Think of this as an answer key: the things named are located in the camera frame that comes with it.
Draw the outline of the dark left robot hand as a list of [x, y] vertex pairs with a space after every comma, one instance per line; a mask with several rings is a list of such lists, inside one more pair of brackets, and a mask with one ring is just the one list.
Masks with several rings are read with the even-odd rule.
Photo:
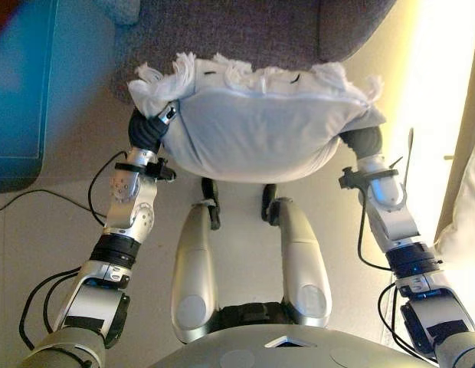
[[157, 153], [162, 138], [169, 130], [169, 124], [178, 113], [176, 102], [168, 103], [154, 117], [145, 117], [137, 108], [133, 110], [129, 121], [128, 135], [131, 146]]

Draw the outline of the dark right robot hand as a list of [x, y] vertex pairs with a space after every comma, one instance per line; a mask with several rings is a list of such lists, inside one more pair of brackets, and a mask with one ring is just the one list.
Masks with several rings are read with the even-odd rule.
[[356, 159], [364, 159], [382, 152], [382, 132], [379, 126], [349, 130], [340, 133], [339, 136], [354, 152]]

